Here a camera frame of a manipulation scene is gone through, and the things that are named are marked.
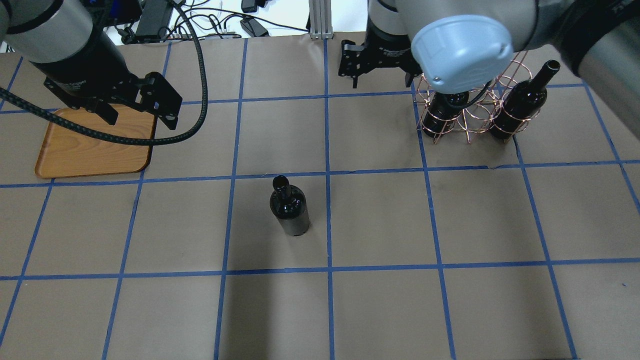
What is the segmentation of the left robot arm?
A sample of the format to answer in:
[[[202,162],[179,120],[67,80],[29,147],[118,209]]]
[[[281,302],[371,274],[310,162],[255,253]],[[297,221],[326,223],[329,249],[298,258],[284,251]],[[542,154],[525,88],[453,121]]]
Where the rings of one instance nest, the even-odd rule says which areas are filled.
[[[3,0],[5,41],[45,75],[44,85],[70,109],[117,122],[119,104],[176,129],[182,96],[157,71],[138,77],[78,0]]]

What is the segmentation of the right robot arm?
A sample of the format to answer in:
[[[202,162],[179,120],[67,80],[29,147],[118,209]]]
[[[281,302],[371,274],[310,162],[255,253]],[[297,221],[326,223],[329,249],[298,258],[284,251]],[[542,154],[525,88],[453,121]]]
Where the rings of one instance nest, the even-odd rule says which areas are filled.
[[[400,68],[437,91],[462,92],[547,44],[639,132],[637,0],[371,0],[365,43],[343,41],[338,75]]]

